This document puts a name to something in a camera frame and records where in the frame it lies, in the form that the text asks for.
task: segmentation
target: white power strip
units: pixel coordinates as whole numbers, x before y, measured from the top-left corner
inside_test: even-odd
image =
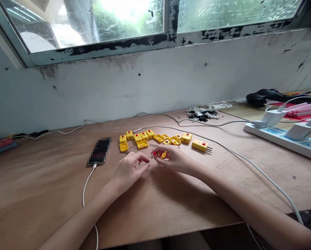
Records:
[[[247,123],[243,130],[311,158],[311,138],[296,141],[284,136],[287,130],[276,127],[256,128],[251,123]]]

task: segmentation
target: black small parts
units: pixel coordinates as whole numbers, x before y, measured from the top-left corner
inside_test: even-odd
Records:
[[[207,116],[205,116],[205,115],[202,115],[202,116],[199,116],[198,117],[198,119],[200,120],[200,121],[202,121],[202,122],[207,122]]]
[[[45,134],[46,132],[48,132],[49,130],[43,130],[43,131],[41,131],[41,132],[34,132],[34,133],[31,133],[30,134],[30,136],[32,136],[32,137],[39,137],[40,135],[42,135],[42,134]]]

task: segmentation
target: yellow plug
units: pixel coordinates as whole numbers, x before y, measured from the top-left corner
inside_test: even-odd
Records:
[[[150,139],[152,139],[155,136],[155,133],[153,132],[153,130],[146,130],[146,133],[148,134],[148,137]]]
[[[148,143],[147,141],[140,141],[140,142],[137,142],[137,146],[138,146],[138,149],[147,148]]]
[[[125,152],[125,151],[129,150],[127,142],[120,143],[120,149],[121,149],[121,152]]]
[[[192,134],[190,134],[190,133],[183,133],[183,136],[182,136],[182,138],[181,138],[181,141],[182,142],[185,142],[185,143],[189,143],[190,142],[190,140],[191,140],[191,138],[192,138]]]
[[[134,141],[136,143],[142,141],[142,138],[141,138],[140,134],[135,134],[135,135],[133,135],[133,137],[134,137]]]
[[[121,136],[120,136],[120,143],[122,143],[122,142],[126,142],[126,143],[127,143],[127,141],[126,141],[126,135],[121,135]]]
[[[133,133],[132,133],[132,131],[127,131],[127,132],[126,132],[126,138],[127,138],[128,140],[133,139]]]
[[[159,143],[164,141],[164,137],[162,135],[159,135],[159,134],[155,135],[153,137],[153,139],[157,140]]]
[[[177,139],[176,136],[170,137],[169,140],[171,141],[172,144],[174,144],[176,146],[181,144],[181,141],[179,139]]]
[[[140,136],[141,136],[143,141],[147,141],[149,139],[149,136],[146,132],[141,132]]]
[[[212,148],[208,147],[208,143],[202,142],[202,141],[197,140],[197,139],[195,139],[193,141],[193,144],[191,146],[194,147],[194,148],[197,148],[197,149],[199,149],[199,150],[201,150],[203,152],[205,152],[207,150],[208,151],[212,151]]]

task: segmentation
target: small component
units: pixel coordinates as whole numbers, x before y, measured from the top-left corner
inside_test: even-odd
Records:
[[[201,151],[203,151],[203,152],[205,152],[205,151],[207,151],[207,150],[208,150],[208,151],[212,151],[212,148],[208,147],[208,143],[202,142],[202,141],[197,140],[197,139],[195,139],[195,140],[193,141],[193,143],[192,143],[191,146],[194,147],[194,148],[197,148],[197,149],[199,149],[199,150],[201,150]]]
[[[120,143],[120,149],[121,149],[121,152],[125,152],[125,151],[129,150],[128,143],[126,141]]]
[[[179,140],[181,140],[181,138],[182,138],[182,136],[180,136],[180,135],[174,135],[177,139],[179,139]]]
[[[126,132],[126,138],[127,138],[128,140],[133,139],[133,133],[132,133],[132,131],[127,131],[127,132]]]
[[[181,141],[183,141],[185,143],[189,143],[191,138],[192,138],[192,136],[193,136],[192,134],[184,132],[183,136],[181,138]]]
[[[153,132],[153,130],[146,130],[146,133],[148,134],[148,137],[150,139],[152,139],[155,136],[155,133]]]
[[[157,140],[159,143],[163,142],[164,140],[163,136],[159,134],[155,135],[153,139]]]
[[[120,136],[120,143],[122,143],[122,142],[126,142],[127,143],[126,135],[121,135]]]
[[[170,145],[170,144],[172,144],[172,143],[171,143],[171,141],[170,141],[169,139],[166,139],[166,140],[163,141],[162,144]]]
[[[141,138],[140,134],[135,134],[135,135],[133,135],[133,137],[134,137],[134,141],[136,143],[142,141],[142,138]]]
[[[148,143],[147,141],[140,141],[140,142],[137,142],[137,146],[138,146],[138,149],[147,148]]]
[[[176,145],[176,146],[181,144],[181,141],[180,141],[179,139],[177,139],[176,136],[170,137],[169,140],[170,140],[170,142],[171,142],[172,144],[174,144],[174,145]]]
[[[146,131],[145,131],[145,132],[141,132],[141,133],[140,133],[140,136],[141,136],[141,138],[142,138],[143,141],[147,141],[147,140],[149,139],[149,136],[148,136],[148,134],[146,133]]]
[[[169,136],[166,134],[163,134],[162,137],[164,138],[164,140],[169,138]]]

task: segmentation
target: pink tube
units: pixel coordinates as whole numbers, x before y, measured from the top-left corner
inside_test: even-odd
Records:
[[[302,112],[302,113],[296,113],[296,116],[302,116],[302,115],[311,115],[311,111],[309,111],[309,112]]]
[[[283,111],[290,111],[290,110],[293,110],[293,109],[297,109],[298,107],[305,107],[305,106],[308,106],[308,105],[310,105],[310,104],[308,104],[307,102],[304,102],[304,103],[301,103],[301,104],[298,104],[298,105],[294,105],[294,106],[285,108],[285,109],[283,109]]]
[[[309,112],[309,111],[311,111],[311,107],[294,110],[293,112],[298,113],[298,112]]]

